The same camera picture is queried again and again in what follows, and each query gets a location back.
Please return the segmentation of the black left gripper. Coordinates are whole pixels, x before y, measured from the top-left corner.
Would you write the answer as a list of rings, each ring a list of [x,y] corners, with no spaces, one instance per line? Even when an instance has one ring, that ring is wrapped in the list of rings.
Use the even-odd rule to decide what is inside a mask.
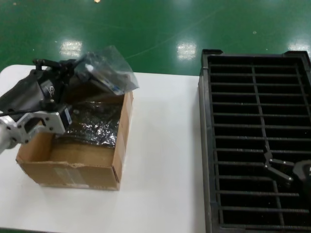
[[[0,111],[3,114],[65,111],[68,108],[63,101],[65,90],[75,76],[75,71],[71,70],[81,62],[82,59],[58,62],[34,59],[35,69],[0,97]]]

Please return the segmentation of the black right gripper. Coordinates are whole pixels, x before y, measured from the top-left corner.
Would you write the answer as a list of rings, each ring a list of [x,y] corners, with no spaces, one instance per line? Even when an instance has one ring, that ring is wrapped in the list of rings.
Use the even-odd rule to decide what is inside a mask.
[[[268,176],[285,187],[291,187],[294,179],[291,176],[292,171],[295,179],[300,185],[311,185],[311,161],[303,160],[297,163],[273,158],[268,146],[264,149],[264,169]]]

